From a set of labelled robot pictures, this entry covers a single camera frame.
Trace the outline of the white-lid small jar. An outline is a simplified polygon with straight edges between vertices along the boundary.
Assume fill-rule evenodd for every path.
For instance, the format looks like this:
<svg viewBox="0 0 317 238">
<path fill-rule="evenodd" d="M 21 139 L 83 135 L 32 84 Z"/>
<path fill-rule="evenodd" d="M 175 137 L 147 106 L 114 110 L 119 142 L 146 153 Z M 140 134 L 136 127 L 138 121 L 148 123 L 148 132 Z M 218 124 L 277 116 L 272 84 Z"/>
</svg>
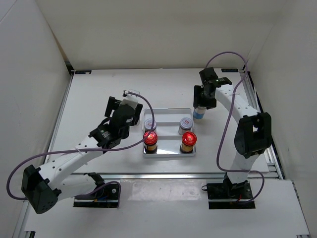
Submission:
<svg viewBox="0 0 317 238">
<path fill-rule="evenodd" d="M 190 118 L 184 117 L 180 120 L 178 133 L 183 135 L 184 133 L 191 131 L 193 121 Z"/>
<path fill-rule="evenodd" d="M 148 132 L 148 131 L 156 131 L 157 128 L 157 123 L 155 120 L 153 119 L 146 119 L 144 121 L 144 132 Z"/>
</svg>

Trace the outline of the red-lid sauce jar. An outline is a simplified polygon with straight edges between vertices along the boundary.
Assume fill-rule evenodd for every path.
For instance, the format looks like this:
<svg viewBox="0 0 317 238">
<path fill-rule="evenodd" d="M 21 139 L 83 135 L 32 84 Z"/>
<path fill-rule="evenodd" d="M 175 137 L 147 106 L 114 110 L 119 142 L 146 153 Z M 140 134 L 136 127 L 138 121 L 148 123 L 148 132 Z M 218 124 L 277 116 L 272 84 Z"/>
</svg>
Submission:
<svg viewBox="0 0 317 238">
<path fill-rule="evenodd" d="M 144 149 L 146 154 L 156 153 L 158 149 L 158 136 L 154 131 L 144 133 Z"/>
<path fill-rule="evenodd" d="M 182 135 L 182 142 L 180 145 L 180 151 L 182 153 L 192 153 L 194 146 L 197 142 L 197 136 L 195 133 L 188 131 Z"/>
</svg>

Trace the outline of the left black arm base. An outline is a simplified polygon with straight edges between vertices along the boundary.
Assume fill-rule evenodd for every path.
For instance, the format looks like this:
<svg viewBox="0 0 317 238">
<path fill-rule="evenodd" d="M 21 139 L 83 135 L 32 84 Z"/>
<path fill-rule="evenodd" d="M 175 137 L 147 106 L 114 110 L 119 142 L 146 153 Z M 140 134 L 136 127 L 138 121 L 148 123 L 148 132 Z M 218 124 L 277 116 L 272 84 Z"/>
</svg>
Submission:
<svg viewBox="0 0 317 238">
<path fill-rule="evenodd" d="M 95 189 L 74 198 L 75 208 L 119 208 L 121 184 L 118 181 L 105 182 L 97 173 L 86 173 L 95 182 Z"/>
</svg>

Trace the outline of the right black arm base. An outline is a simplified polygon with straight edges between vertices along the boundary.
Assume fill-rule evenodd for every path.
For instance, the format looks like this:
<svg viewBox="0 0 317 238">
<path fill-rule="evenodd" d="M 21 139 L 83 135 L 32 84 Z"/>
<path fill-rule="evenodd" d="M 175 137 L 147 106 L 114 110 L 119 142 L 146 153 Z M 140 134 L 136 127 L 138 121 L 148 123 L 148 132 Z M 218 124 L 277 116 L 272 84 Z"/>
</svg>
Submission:
<svg viewBox="0 0 317 238">
<path fill-rule="evenodd" d="M 230 190 L 223 183 L 207 183 L 202 186 L 207 192 L 210 210 L 255 209 L 251 186 L 248 182 L 242 187 Z"/>
</svg>

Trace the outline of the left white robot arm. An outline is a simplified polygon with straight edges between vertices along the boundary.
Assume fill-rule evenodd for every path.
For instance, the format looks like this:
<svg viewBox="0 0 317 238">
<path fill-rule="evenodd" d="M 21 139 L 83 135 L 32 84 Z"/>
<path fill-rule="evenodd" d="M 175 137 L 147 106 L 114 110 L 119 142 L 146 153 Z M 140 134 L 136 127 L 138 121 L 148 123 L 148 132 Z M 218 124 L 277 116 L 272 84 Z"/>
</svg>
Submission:
<svg viewBox="0 0 317 238">
<path fill-rule="evenodd" d="M 58 152 L 55 160 L 24 169 L 21 190 L 37 214 L 49 211 L 66 198 L 103 196 L 107 184 L 99 174 L 87 173 L 79 179 L 72 178 L 71 174 L 114 150 L 129 136 L 130 127 L 137 123 L 143 107 L 138 100 L 138 95 L 128 91 L 122 100 L 110 97 L 105 119 L 73 150 Z"/>
</svg>

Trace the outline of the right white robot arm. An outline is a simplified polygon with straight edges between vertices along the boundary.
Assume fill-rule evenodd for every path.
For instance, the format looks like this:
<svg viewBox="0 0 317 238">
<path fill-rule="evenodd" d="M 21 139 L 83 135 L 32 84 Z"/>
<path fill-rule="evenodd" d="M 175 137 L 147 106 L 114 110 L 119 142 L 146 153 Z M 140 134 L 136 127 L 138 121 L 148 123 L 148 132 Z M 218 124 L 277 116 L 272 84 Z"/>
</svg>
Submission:
<svg viewBox="0 0 317 238">
<path fill-rule="evenodd" d="M 237 122 L 234 137 L 236 156 L 230 169 L 226 170 L 223 194 L 234 198 L 248 178 L 248 174 L 259 155 L 271 146 L 271 116 L 261 113 L 246 102 L 227 77 L 219 78 L 214 68 L 199 73 L 202 84 L 194 87 L 193 118 L 202 119 L 206 110 L 221 103 L 229 117 Z"/>
</svg>

